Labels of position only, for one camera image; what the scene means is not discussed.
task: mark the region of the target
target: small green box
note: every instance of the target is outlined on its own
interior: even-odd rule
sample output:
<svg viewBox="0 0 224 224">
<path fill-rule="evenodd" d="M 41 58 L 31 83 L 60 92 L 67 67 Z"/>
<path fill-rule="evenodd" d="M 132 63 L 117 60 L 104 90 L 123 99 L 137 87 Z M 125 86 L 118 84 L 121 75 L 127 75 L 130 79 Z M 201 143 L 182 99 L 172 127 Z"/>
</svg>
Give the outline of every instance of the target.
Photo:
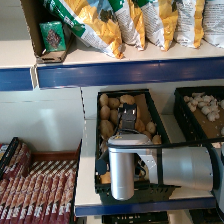
<svg viewBox="0 0 224 224">
<path fill-rule="evenodd" d="M 65 51 L 65 38 L 62 23 L 59 21 L 40 23 L 40 29 L 47 52 Z"/>
</svg>

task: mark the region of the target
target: snack bag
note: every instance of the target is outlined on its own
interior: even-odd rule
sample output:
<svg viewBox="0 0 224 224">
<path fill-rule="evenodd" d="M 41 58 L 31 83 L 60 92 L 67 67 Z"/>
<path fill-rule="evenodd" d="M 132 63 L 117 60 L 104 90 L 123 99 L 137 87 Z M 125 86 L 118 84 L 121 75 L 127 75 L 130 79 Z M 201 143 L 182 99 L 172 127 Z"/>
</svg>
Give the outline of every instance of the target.
<svg viewBox="0 0 224 224">
<path fill-rule="evenodd" d="M 203 19 L 204 39 L 220 48 L 224 48 L 224 1 L 205 0 Z"/>
<path fill-rule="evenodd" d="M 178 12 L 172 0 L 138 0 L 142 10 L 146 37 L 168 51 L 177 25 Z"/>
<path fill-rule="evenodd" d="M 176 4 L 178 20 L 174 39 L 186 47 L 200 47 L 204 35 L 202 12 L 205 0 L 176 0 Z"/>
<path fill-rule="evenodd" d="M 40 0 L 53 15 L 68 24 L 84 43 L 122 58 L 119 25 L 108 0 Z"/>
<path fill-rule="evenodd" d="M 145 48 L 145 27 L 143 14 L 136 0 L 109 0 L 117 17 L 122 40 L 135 45 L 138 50 Z"/>
</svg>

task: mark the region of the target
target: display shelf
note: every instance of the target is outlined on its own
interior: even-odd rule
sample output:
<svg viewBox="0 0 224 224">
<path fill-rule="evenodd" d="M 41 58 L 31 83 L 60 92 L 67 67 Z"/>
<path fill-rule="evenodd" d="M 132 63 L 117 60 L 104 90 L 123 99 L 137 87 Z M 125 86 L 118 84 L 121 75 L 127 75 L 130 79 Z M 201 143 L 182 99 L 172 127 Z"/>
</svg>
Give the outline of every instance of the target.
<svg viewBox="0 0 224 224">
<path fill-rule="evenodd" d="M 170 224 L 193 224 L 188 210 L 168 211 Z M 88 216 L 78 219 L 78 224 L 102 224 L 101 216 Z"/>
<path fill-rule="evenodd" d="M 223 78 L 224 49 L 205 41 L 200 49 L 173 43 L 167 52 L 151 43 L 141 52 L 125 45 L 124 54 L 121 60 L 111 58 L 76 40 L 64 63 L 38 65 L 40 88 Z"/>
<path fill-rule="evenodd" d="M 163 115 L 161 117 L 171 142 L 183 141 L 183 135 L 174 116 Z M 215 207 L 215 198 L 210 192 L 187 188 L 176 189 L 168 201 L 136 202 L 128 205 L 109 205 L 102 203 L 100 195 L 95 193 L 94 186 L 95 145 L 96 120 L 86 120 L 75 198 L 75 214 L 77 217 Z"/>
</svg>

